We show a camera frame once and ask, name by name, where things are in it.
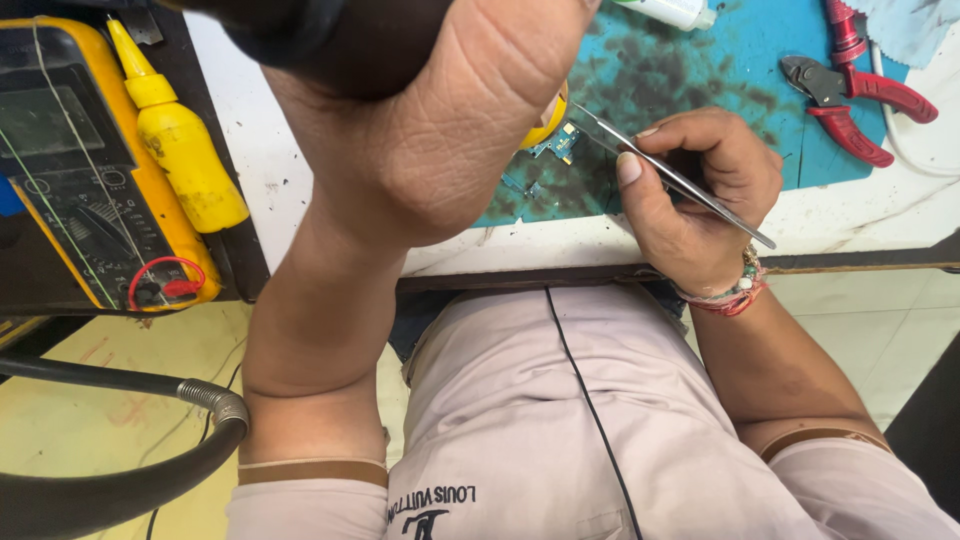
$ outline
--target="hand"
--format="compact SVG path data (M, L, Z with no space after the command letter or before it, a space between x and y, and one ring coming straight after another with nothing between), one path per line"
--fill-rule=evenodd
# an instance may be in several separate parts
M316 221L371 248L469 227L563 84L599 2L456 0L423 71L383 102L266 70L314 172Z
M636 136L653 155L693 151L708 187L728 209L754 227L780 196L783 159L740 116L710 108L670 116ZM711 297L743 276L750 236L690 200L674 206L657 169L633 153L617 160L623 208L647 260L689 294Z

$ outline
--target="shirt sleeve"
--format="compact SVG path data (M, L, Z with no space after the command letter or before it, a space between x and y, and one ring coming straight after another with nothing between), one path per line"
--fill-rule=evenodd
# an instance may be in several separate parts
M875 446L846 439L793 445L770 468L827 538L960 539L924 483Z
M387 490L347 479L242 485L227 505L227 540L380 540Z

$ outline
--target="workbench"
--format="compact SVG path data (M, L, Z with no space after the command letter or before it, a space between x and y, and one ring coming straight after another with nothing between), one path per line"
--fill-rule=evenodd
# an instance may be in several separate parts
M259 67L214 21L190 13L185 18L273 272L310 201L313 173ZM950 30L933 64L906 78L936 104L940 118L918 126L897 115L913 154L944 167L960 164L958 26ZM797 107L796 114L803 115L802 109ZM890 150L889 143L884 148ZM960 266L960 243L950 238L960 227L958 184L960 178L927 177L898 162L863 180L784 191L760 227L779 247L759 247L760 255L779 272ZM941 241L946 243L933 248ZM535 223L521 219L469 229L442 244L413 250L401 288L624 280L649 271L644 262L622 214Z

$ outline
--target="person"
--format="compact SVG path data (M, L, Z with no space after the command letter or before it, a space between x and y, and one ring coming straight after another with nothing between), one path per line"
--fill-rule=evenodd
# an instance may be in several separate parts
M388 478L375 365L405 255L483 213L598 4L456 0L418 78L378 103L267 71L316 183L252 317L230 540L626 539L634 515L647 539L960 538L749 271L749 237L672 204L633 154L617 161L624 210L693 300L703 363L637 286L467 293L405 365L405 456ZM729 112L674 115L636 143L701 153L753 226L779 196L780 157Z

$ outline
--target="multimeter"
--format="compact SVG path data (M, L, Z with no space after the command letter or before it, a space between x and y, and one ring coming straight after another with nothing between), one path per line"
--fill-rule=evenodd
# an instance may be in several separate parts
M216 267L137 136L136 117L96 30L55 17L0 21L0 173L90 302L130 309L131 287L146 311L212 300ZM156 262L170 257L204 272L196 293L163 292L198 278L192 265Z

